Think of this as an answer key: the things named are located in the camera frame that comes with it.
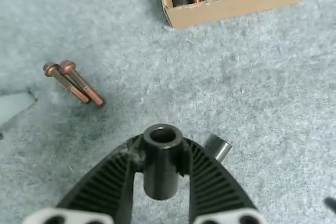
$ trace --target copper bolt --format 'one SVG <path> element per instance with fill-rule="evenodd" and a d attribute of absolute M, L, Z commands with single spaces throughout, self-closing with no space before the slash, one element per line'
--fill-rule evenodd
<path fill-rule="evenodd" d="M 62 74 L 68 74 L 77 84 L 83 89 L 83 91 L 95 102 L 96 105 L 100 106 L 104 104 L 103 99 L 93 90 L 80 76 L 80 74 L 75 70 L 76 65 L 70 60 L 64 60 L 61 62 L 60 72 Z"/>
<path fill-rule="evenodd" d="M 88 103 L 90 99 L 83 94 L 79 89 L 77 89 L 74 84 L 72 84 L 66 77 L 64 77 L 59 72 L 59 65 L 55 63 L 46 63 L 43 66 L 43 71 L 45 76 L 51 77 L 53 76 L 56 80 L 58 80 L 66 89 L 68 89 L 72 94 L 74 94 L 79 100 L 83 103 Z"/>

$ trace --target floor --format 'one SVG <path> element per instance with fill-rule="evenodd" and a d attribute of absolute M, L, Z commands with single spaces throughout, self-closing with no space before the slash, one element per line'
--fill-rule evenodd
<path fill-rule="evenodd" d="M 335 222 L 336 0 L 183 30 L 161 0 L 0 0 L 0 93 L 37 102 L 1 126 L 0 216 L 54 206 L 106 154 L 155 123 L 233 146 L 223 165 L 268 223 Z M 73 60 L 106 99 L 84 105 L 42 71 Z M 135 180 L 133 223 L 187 223 Z"/>

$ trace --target carpet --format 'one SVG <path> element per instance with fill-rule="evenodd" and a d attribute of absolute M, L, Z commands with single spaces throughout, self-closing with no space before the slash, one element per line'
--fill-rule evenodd
<path fill-rule="evenodd" d="M 268 223 L 335 223 L 336 0 L 171 29 L 161 0 L 0 0 L 0 91 L 37 102 L 0 132 L 1 223 L 54 206 L 111 150 L 167 123 L 233 146 L 223 165 Z M 70 59 L 106 100 L 84 105 L 42 71 Z M 187 223 L 135 178 L 132 223 Z"/>

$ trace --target screw hole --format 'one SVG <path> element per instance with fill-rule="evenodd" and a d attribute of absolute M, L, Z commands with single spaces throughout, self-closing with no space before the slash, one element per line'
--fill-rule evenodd
<path fill-rule="evenodd" d="M 87 224 L 104 224 L 103 222 L 101 222 L 101 221 L 90 221 L 89 223 L 87 223 Z"/>
<path fill-rule="evenodd" d="M 213 220 L 206 220 L 206 221 L 202 222 L 202 224 L 219 224 L 219 223 L 216 222 L 216 221 L 213 221 Z"/>
<path fill-rule="evenodd" d="M 256 218 L 254 218 L 250 215 L 246 215 L 246 216 L 241 217 L 239 222 L 240 222 L 240 224 L 259 224 L 259 221 Z"/>
<path fill-rule="evenodd" d="M 50 219 L 48 219 L 44 224 L 64 224 L 65 218 L 63 216 L 53 216 Z"/>
<path fill-rule="evenodd" d="M 151 139 L 158 143 L 169 143 L 175 140 L 176 134 L 171 128 L 160 128 L 151 133 Z"/>

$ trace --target bolt head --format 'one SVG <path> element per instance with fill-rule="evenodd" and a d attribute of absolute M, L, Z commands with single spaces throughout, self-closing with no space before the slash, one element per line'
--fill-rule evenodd
<path fill-rule="evenodd" d="M 64 60 L 59 65 L 60 72 L 62 74 L 68 74 L 71 70 L 74 70 L 76 67 L 76 64 L 70 60 Z"/>
<path fill-rule="evenodd" d="M 43 66 L 44 75 L 47 77 L 52 76 L 52 71 L 55 69 L 59 69 L 59 66 L 57 64 L 52 62 L 45 63 Z"/>

